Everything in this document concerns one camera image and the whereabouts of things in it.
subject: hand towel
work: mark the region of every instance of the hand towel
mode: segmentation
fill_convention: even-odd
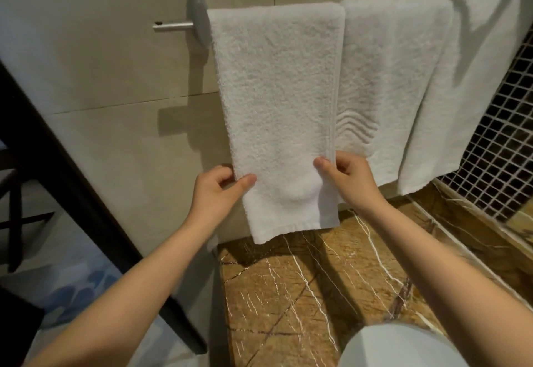
[[[344,0],[336,147],[395,181],[453,17],[449,0]]]
[[[335,158],[344,10],[335,3],[208,11],[237,177],[254,242],[338,225],[336,190],[315,167]]]
[[[533,21],[533,0],[452,0],[454,21],[409,140],[398,193],[455,171]]]

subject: towel rack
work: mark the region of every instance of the towel rack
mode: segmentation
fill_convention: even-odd
[[[183,22],[160,22],[152,26],[155,32],[193,30],[196,39],[204,48],[211,47],[211,23],[205,0],[187,0],[187,20]]]

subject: left hand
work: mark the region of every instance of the left hand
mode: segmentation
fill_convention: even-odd
[[[208,233],[220,224],[235,205],[257,181],[257,176],[247,174],[229,189],[223,189],[235,181],[233,169],[219,165],[196,177],[192,204],[185,224],[202,226]]]

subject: black frame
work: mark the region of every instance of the black frame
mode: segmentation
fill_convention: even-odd
[[[0,140],[109,260],[127,272],[142,255],[1,62],[0,67]],[[206,342],[174,299],[166,300],[159,315],[195,354],[207,352]]]

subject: towel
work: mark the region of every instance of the towel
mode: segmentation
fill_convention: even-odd
[[[403,151],[452,22],[449,0],[344,0],[336,147],[368,158],[378,186]]]
[[[243,205],[256,244],[337,226],[335,158],[344,10],[335,3],[208,11],[235,174],[257,175]]]
[[[533,0],[452,0],[455,17],[398,180],[417,191],[455,171],[533,21]]]

